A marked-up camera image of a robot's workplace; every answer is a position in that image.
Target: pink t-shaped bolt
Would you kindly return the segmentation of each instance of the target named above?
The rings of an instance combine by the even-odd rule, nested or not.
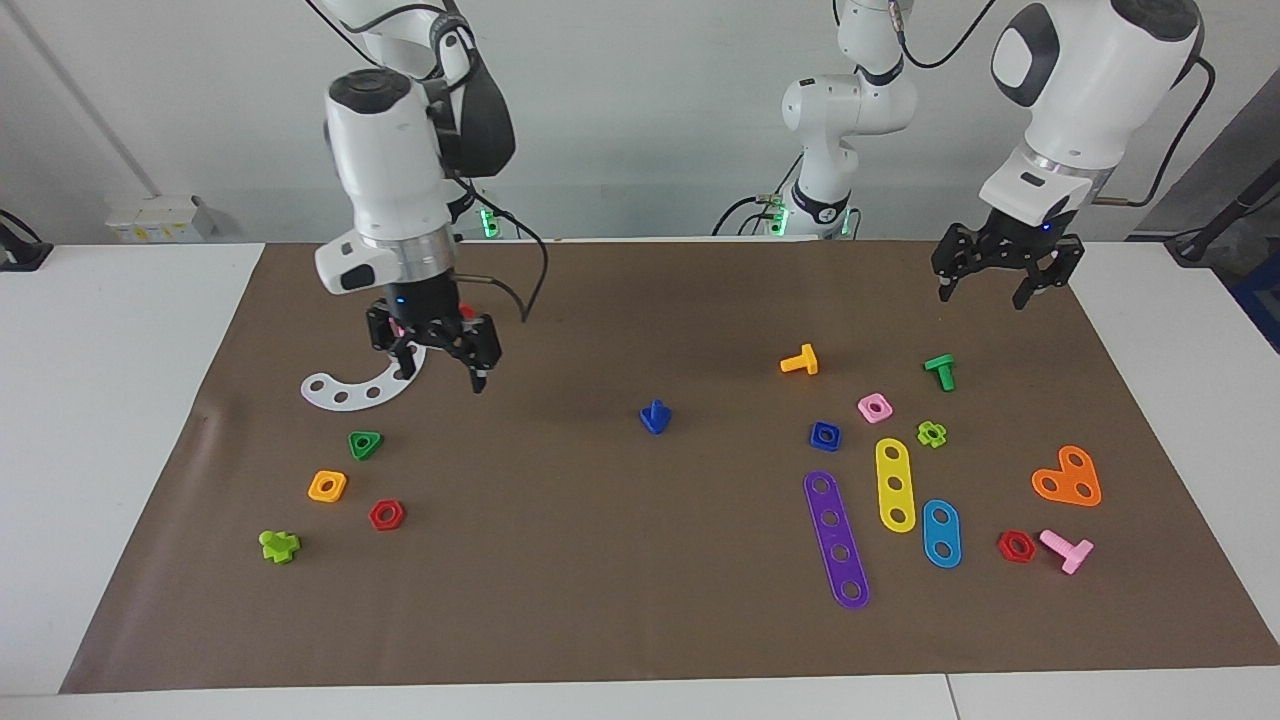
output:
[[[1053,530],[1041,532],[1041,542],[1047,544],[1053,552],[1062,556],[1062,571],[1068,575],[1074,575],[1075,570],[1079,569],[1082,562],[1084,562],[1084,559],[1093,552],[1092,542],[1080,541],[1080,544],[1071,544]]]

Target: yellow plastic strip with holes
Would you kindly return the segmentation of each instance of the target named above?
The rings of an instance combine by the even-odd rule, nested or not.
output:
[[[915,528],[915,493],[911,491],[911,456],[901,441],[887,437],[876,443],[876,488],[881,523],[895,533]]]

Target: red hexagonal nut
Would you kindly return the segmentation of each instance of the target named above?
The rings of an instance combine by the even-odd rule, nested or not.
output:
[[[398,500],[379,500],[369,511],[375,530],[394,530],[404,520],[404,506]]]
[[[1036,543],[1021,530],[1005,530],[1000,536],[1000,553],[1010,562],[1030,562],[1036,557]]]

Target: blue plastic strip with holes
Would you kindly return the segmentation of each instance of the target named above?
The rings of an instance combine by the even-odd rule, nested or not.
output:
[[[946,521],[940,521],[934,515],[942,512]],[[964,548],[960,544],[960,514],[945,500],[931,500],[924,503],[924,556],[943,570],[950,570],[960,564]],[[947,548],[943,557],[937,547],[942,544]]]
[[[858,557],[858,546],[854,544],[854,529],[845,515],[845,505],[840,501],[836,478],[814,470],[804,478],[804,492],[809,498],[809,514],[813,515],[813,529],[818,533],[822,561],[827,565],[832,597],[849,610],[865,607],[872,600],[872,592],[861,559]]]

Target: green indicator light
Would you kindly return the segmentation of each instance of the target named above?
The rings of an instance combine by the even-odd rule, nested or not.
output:
[[[773,215],[773,222],[769,224],[769,232],[782,237],[787,234],[787,220],[791,218],[791,211],[786,206],[780,206],[776,215]]]
[[[481,208],[476,211],[480,213],[480,227],[484,228],[485,237],[493,238],[502,234],[502,225],[498,223],[498,217],[493,214],[493,210]]]

